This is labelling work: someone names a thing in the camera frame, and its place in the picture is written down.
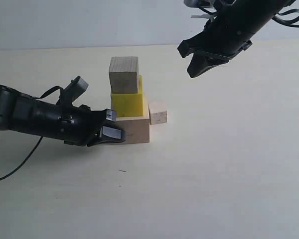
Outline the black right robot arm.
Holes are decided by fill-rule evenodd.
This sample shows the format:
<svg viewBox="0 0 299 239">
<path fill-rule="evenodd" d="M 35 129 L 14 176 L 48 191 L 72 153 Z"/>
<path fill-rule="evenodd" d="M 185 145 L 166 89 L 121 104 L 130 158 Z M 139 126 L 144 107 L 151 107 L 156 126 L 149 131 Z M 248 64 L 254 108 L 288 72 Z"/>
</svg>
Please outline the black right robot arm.
<svg viewBox="0 0 299 239">
<path fill-rule="evenodd" d="M 192 55 L 187 68 L 191 78 L 228 63 L 251 45 L 251 38 L 292 0 L 216 1 L 216 16 L 201 33 L 178 46 L 182 58 Z"/>
</svg>

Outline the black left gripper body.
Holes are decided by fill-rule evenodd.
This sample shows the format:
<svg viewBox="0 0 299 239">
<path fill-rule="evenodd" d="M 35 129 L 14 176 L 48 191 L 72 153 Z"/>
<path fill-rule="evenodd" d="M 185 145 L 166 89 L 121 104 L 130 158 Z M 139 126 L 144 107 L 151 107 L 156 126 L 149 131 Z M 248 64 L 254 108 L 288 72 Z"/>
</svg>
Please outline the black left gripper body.
<svg viewBox="0 0 299 239">
<path fill-rule="evenodd" d="M 113 110 L 92 111 L 87 106 L 61 106 L 25 94 L 11 94 L 11 130 L 58 139 L 76 146 L 98 144 L 103 126 L 116 121 Z"/>
</svg>

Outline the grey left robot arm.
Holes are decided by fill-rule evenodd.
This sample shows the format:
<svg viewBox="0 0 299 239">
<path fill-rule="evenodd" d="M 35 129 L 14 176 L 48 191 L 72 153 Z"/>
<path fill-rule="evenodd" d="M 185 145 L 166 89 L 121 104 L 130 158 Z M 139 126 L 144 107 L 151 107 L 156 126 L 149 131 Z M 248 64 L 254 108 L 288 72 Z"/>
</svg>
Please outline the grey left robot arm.
<svg viewBox="0 0 299 239">
<path fill-rule="evenodd" d="M 90 147 L 103 142 L 121 143 L 126 140 L 125 131 L 117 127 L 115 121 L 113 110 L 92 111 L 84 105 L 75 107 L 66 100 L 63 92 L 60 93 L 59 102 L 51 104 L 0 85 L 0 130 Z"/>
</svg>

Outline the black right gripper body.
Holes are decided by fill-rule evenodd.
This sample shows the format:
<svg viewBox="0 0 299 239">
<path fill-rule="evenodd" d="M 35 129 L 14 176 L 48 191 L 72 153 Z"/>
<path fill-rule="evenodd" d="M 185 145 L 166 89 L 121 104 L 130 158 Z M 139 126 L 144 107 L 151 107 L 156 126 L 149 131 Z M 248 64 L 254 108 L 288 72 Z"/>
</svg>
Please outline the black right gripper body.
<svg viewBox="0 0 299 239">
<path fill-rule="evenodd" d="M 250 38 L 253 34 L 244 28 L 240 14 L 237 4 L 224 5 L 201 33 L 180 43 L 177 49 L 181 56 L 197 54 L 229 61 L 247 50 L 252 45 Z"/>
</svg>

